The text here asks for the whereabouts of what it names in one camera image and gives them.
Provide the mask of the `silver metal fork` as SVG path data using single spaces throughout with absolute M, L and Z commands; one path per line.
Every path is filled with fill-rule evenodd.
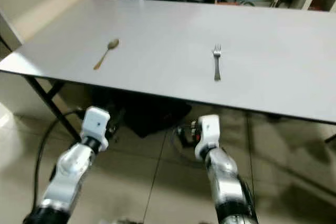
M 212 55 L 215 61 L 215 73 L 214 73 L 214 80 L 219 82 L 221 80 L 221 72 L 220 72 L 220 58 L 222 53 L 222 46 L 221 44 L 216 44 L 212 51 Z

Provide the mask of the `bronze metal spoon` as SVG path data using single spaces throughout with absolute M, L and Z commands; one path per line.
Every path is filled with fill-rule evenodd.
M 99 59 L 99 61 L 96 63 L 96 65 L 94 65 L 93 69 L 94 70 L 99 70 L 99 68 L 101 68 L 101 65 L 104 63 L 108 53 L 115 49 L 116 47 L 118 47 L 120 44 L 120 39 L 115 38 L 113 40 L 111 40 L 110 42 L 108 42 L 107 47 L 105 52 L 103 53 L 103 55 L 101 56 L 101 58 Z

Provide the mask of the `black metal table leg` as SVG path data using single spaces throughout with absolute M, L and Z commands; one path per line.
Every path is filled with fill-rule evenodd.
M 74 142 L 77 142 L 80 140 L 81 136 L 77 131 L 75 131 L 75 128 L 70 124 L 70 122 L 67 120 L 67 117 L 65 114 L 60 111 L 60 109 L 57 107 L 57 105 L 53 102 L 53 97 L 55 97 L 58 92 L 64 87 L 64 82 L 57 81 L 55 82 L 55 85 L 48 91 L 44 90 L 44 88 L 40 85 L 38 80 L 34 78 L 34 76 L 24 76 L 27 83 L 32 87 L 32 89 L 37 93 L 37 95 L 41 98 L 41 100 L 44 102 L 44 104 L 52 111 L 52 113 L 57 118 L 58 122 L 60 122 L 61 125 L 64 126 L 65 130 L 71 135 Z

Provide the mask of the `white partition panel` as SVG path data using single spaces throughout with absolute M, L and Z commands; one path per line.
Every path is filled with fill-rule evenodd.
M 0 38 L 10 52 L 19 49 L 23 44 L 23 39 L 19 32 L 12 27 L 6 16 L 0 12 Z

